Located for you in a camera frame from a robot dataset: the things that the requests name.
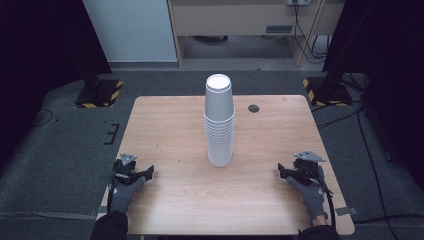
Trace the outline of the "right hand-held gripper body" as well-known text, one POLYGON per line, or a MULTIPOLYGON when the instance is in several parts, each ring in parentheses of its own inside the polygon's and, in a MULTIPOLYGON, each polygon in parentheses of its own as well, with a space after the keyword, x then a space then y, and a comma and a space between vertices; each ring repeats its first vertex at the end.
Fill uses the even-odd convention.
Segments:
POLYGON ((313 182, 319 183, 319 163, 324 162, 325 159, 311 150, 295 153, 294 157, 294 178, 303 185, 310 185, 313 182))

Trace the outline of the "light wooden desk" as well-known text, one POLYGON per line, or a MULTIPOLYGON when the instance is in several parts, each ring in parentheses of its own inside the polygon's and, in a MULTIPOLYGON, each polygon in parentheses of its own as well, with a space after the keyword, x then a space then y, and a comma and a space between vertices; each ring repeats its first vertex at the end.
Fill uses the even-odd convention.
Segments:
POLYGON ((183 62, 192 36, 285 36, 297 66, 303 65, 317 36, 331 36, 346 0, 312 0, 287 6, 287 0, 167 0, 177 60, 183 62), (267 25, 292 25, 290 34, 266 34, 267 25))

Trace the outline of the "grey tape piece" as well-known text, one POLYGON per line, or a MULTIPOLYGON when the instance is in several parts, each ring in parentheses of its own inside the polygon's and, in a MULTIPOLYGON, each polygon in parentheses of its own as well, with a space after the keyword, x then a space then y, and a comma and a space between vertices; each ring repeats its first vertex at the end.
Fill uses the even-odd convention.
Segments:
POLYGON ((355 207, 341 207, 335 209, 338 216, 343 215, 357 215, 359 213, 358 209, 355 207))

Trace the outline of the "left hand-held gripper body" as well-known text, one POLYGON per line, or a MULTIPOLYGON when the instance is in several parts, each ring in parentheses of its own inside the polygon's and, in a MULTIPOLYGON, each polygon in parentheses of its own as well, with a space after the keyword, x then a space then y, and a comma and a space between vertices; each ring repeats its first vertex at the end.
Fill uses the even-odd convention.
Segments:
POLYGON ((131 185, 135 178, 136 155, 121 153, 113 163, 113 176, 124 185, 131 185))

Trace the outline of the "black curtain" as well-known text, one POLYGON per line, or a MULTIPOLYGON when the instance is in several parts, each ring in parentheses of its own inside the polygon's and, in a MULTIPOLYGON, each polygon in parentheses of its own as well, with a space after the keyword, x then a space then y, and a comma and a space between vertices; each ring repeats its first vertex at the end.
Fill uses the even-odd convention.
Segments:
POLYGON ((0 171, 49 91, 110 71, 83 0, 0 0, 0 171))
POLYGON ((390 157, 424 191, 424 0, 346 0, 323 70, 369 78, 365 101, 390 157))

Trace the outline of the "grey label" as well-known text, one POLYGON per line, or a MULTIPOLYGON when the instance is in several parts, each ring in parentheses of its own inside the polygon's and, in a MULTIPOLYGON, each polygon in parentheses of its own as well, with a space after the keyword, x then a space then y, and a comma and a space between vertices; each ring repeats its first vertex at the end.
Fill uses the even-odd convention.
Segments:
POLYGON ((266 34, 290 34, 292 32, 292 25, 267 25, 266 34))

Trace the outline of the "person's left hand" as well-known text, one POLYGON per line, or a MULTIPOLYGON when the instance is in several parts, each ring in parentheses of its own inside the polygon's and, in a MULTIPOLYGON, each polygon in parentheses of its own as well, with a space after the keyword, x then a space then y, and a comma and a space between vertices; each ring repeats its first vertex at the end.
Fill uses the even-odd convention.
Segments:
POLYGON ((142 176, 136 182, 128 186, 118 183, 113 190, 110 210, 126 214, 134 195, 145 182, 146 178, 142 176))

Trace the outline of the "person's right hand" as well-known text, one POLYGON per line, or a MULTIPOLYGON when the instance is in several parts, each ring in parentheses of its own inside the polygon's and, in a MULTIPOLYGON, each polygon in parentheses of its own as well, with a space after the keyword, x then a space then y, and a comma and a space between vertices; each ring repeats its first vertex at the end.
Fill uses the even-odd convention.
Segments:
POLYGON ((321 221, 323 224, 326 224, 328 214, 324 211, 323 207, 324 196, 321 185, 311 183, 305 186, 293 177, 287 177, 286 181, 299 192, 302 202, 306 206, 310 221, 312 223, 321 221))

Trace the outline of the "black tape mark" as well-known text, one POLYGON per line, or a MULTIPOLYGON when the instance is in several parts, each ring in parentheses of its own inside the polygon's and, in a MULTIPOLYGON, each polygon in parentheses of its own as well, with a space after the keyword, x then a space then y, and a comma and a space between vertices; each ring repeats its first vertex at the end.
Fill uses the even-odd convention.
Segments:
POLYGON ((120 124, 119 123, 112 123, 111 124, 111 129, 107 132, 107 135, 109 136, 109 140, 104 142, 104 145, 113 145, 117 134, 119 132, 120 129, 120 124))

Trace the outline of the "striped black stand base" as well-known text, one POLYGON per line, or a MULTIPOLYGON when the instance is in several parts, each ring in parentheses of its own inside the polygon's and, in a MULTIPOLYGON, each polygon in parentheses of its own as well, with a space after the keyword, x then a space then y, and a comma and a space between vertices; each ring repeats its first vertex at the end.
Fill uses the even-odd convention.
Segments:
POLYGON ((325 77, 307 77, 302 80, 313 106, 348 106, 352 98, 344 85, 325 77))
POLYGON ((77 108, 111 107, 123 86, 121 80, 100 80, 100 88, 91 91, 84 86, 79 93, 75 106, 77 108))

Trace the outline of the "stack of white paper cups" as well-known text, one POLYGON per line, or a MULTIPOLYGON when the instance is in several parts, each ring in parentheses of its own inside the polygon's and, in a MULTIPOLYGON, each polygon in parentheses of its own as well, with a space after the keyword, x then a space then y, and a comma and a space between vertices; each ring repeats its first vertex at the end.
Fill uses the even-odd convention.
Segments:
POLYGON ((232 83, 224 74, 209 76, 205 84, 204 124, 209 162, 228 165, 233 154, 235 108, 232 83))

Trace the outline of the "white cabinet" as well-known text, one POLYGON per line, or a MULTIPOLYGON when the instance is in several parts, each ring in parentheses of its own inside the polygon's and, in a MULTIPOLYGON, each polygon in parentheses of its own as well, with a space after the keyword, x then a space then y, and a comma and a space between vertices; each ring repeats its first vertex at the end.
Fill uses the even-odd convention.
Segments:
POLYGON ((176 62, 167 0, 83 0, 113 63, 176 62))

